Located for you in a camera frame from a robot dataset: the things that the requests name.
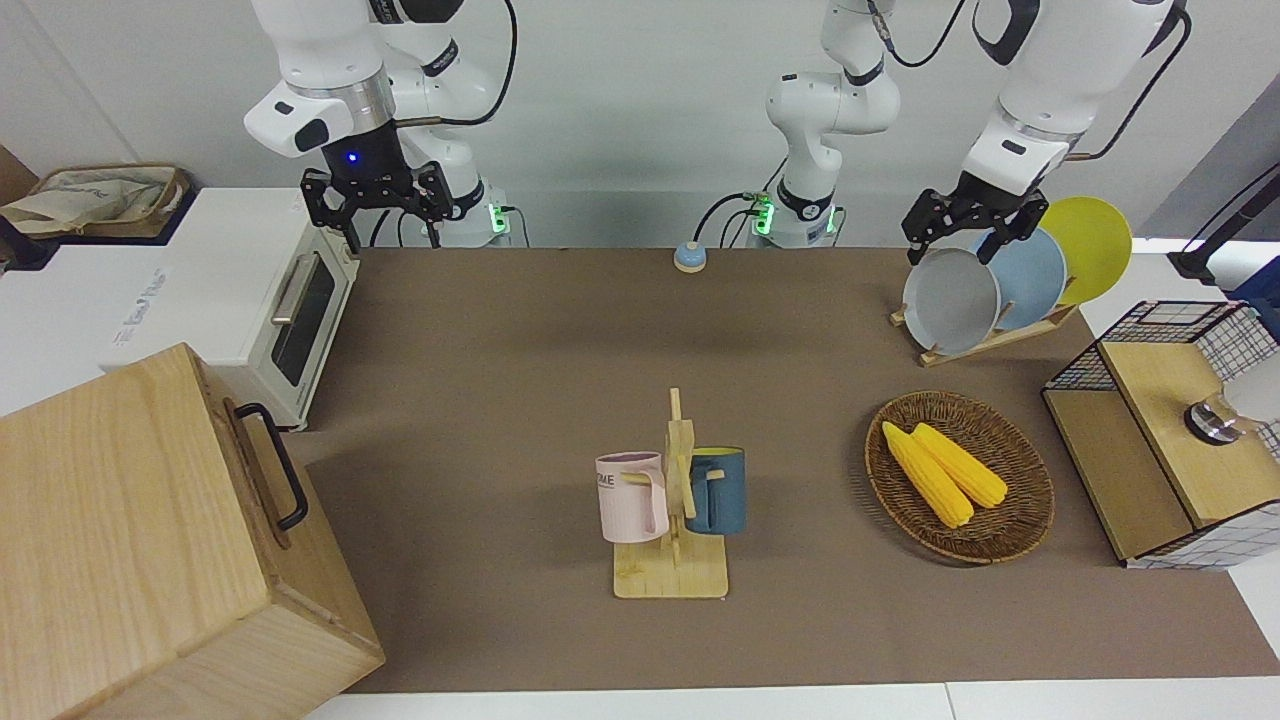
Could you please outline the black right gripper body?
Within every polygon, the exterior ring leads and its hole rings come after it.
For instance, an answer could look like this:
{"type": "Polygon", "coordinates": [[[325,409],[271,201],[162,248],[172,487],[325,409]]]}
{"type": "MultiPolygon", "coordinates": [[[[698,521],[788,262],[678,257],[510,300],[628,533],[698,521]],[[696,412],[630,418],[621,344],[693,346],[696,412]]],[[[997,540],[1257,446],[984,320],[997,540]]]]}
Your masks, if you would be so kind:
{"type": "Polygon", "coordinates": [[[337,140],[323,147],[330,190],[360,210],[398,208],[415,211],[419,191],[404,159],[396,122],[337,140]]]}

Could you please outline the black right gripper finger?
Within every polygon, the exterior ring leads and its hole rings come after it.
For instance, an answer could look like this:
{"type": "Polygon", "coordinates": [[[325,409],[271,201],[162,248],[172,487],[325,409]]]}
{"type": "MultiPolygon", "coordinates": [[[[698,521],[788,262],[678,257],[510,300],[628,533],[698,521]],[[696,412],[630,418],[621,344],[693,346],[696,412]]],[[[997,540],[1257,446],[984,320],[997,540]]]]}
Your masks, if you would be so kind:
{"type": "Polygon", "coordinates": [[[416,176],[419,199],[415,215],[422,222],[431,249],[442,246],[440,224],[448,222],[454,210],[453,197],[439,161],[428,161],[416,176]]]}
{"type": "Polygon", "coordinates": [[[310,220],[317,228],[338,232],[346,241],[349,252],[358,255],[361,245],[353,223],[358,206],[346,196],[342,197],[338,206],[332,206],[326,201],[326,193],[332,187],[330,182],[332,174],[325,170],[303,170],[302,196],[310,220]]]}

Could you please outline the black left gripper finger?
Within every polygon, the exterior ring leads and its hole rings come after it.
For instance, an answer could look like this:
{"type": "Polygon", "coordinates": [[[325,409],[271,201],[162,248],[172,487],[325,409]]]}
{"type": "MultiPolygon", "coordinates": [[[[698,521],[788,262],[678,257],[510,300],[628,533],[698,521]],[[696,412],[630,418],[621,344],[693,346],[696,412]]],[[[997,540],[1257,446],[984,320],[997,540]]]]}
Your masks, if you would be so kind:
{"type": "Polygon", "coordinates": [[[1048,206],[1047,199],[1028,199],[1011,217],[996,217],[979,246],[979,261],[988,265],[1002,247],[1027,240],[1037,229],[1048,206]]]}
{"type": "Polygon", "coordinates": [[[902,219],[908,241],[908,261],[916,266],[931,245],[946,236],[951,197],[937,190],[923,190],[902,219]]]}

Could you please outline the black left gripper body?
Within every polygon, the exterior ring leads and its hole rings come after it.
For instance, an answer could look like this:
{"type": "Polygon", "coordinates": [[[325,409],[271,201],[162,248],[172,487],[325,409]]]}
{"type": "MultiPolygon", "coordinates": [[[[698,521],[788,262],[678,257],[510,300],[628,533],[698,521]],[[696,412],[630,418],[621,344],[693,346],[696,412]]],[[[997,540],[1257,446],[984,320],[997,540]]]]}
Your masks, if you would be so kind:
{"type": "Polygon", "coordinates": [[[980,177],[961,170],[951,197],[947,231],[991,229],[996,217],[1011,217],[1028,199],[1047,199],[1033,184],[1024,193],[1011,193],[980,177]]]}

